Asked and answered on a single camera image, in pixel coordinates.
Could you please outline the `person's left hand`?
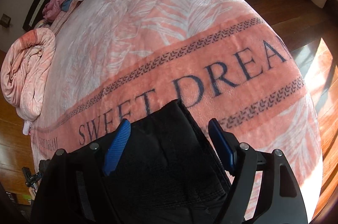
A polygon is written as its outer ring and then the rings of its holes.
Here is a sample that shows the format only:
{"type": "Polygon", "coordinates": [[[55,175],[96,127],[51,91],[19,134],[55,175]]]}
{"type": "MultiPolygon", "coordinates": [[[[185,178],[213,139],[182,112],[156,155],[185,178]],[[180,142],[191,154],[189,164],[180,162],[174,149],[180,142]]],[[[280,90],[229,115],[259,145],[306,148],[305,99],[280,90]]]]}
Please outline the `person's left hand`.
{"type": "Polygon", "coordinates": [[[31,196],[31,200],[35,200],[35,197],[36,197],[36,190],[35,188],[33,187],[29,187],[29,193],[30,193],[30,196],[31,196]]]}

